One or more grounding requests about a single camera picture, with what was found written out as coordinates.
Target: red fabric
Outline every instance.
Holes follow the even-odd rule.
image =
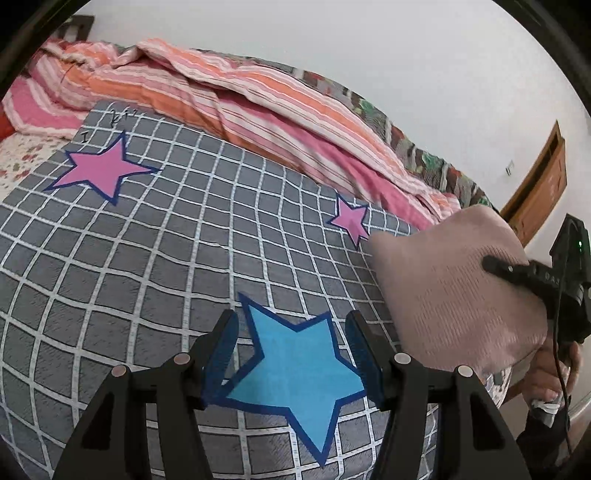
[[[14,133],[14,128],[10,120],[4,113],[4,109],[0,106],[0,142],[6,137],[10,137]]]

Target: black sleeve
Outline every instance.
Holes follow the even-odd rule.
[[[528,413],[525,430],[517,437],[517,445],[532,480],[547,480],[556,476],[558,449],[566,438],[566,421],[566,408],[558,411],[552,428],[548,428]]]

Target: blue star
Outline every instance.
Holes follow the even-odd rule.
[[[293,325],[239,297],[255,355],[224,385],[216,402],[284,416],[324,465],[340,408],[365,396],[358,373],[339,353],[330,312]]]

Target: gray checkered bedsheet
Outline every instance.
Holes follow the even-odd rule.
[[[335,212],[333,189],[153,113],[113,129],[111,110],[125,107],[97,104],[65,148],[97,152],[125,129],[128,158],[161,172],[125,179],[116,206],[85,186],[42,192],[68,168],[58,151],[0,205],[0,433],[34,479],[53,474],[114,365],[160,365],[227,307],[242,325],[230,370],[242,365],[252,341],[238,292],[294,322],[330,310],[345,358],[351,309],[397,345],[365,246],[356,252],[325,223]],[[370,232],[411,233],[372,206],[368,224]],[[159,478],[154,407],[147,427]],[[433,465],[436,410],[427,412],[423,479]],[[197,420],[216,478],[365,480],[387,414],[367,398],[342,408],[324,468],[282,417],[212,406]]]

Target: pink and orange striped blanket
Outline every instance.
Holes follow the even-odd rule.
[[[460,209],[454,196],[409,173],[347,107],[278,70],[150,39],[123,54],[106,43],[48,41],[28,73],[3,99],[23,133],[71,138],[98,100],[122,100],[381,205],[419,229]]]

